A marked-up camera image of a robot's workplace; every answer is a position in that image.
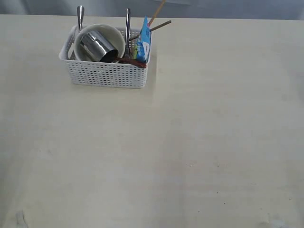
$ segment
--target white table surface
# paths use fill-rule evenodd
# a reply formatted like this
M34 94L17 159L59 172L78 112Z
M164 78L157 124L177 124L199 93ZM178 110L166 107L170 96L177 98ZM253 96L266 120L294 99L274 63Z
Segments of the white table surface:
M0 226L304 227L303 21L172 19L144 89L72 84L74 24L0 15Z

